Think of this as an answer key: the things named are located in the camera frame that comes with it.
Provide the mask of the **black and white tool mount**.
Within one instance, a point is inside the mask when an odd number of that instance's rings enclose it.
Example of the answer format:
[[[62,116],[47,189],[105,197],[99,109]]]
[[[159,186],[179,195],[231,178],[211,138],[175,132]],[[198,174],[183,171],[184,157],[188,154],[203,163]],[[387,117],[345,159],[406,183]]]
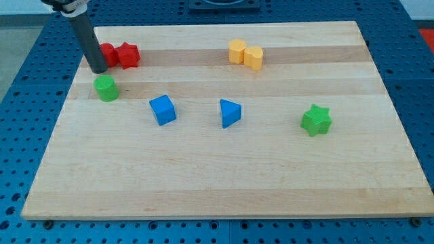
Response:
[[[87,4],[90,0],[41,0],[41,2],[50,6],[54,12],[60,12],[67,18],[73,18],[87,11]]]

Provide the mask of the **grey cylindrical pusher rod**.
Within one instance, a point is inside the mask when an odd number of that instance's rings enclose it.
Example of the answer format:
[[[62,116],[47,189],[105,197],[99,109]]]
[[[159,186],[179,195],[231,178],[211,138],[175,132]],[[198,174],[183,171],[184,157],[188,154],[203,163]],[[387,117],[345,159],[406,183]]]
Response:
[[[109,67],[86,12],[68,17],[68,21],[91,71],[96,74],[106,72]]]

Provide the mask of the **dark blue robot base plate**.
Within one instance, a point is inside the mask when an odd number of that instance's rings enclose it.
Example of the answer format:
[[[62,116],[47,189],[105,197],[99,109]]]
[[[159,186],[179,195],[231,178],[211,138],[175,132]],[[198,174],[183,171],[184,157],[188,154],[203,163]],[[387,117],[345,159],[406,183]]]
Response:
[[[260,0],[187,0],[190,12],[260,10]]]

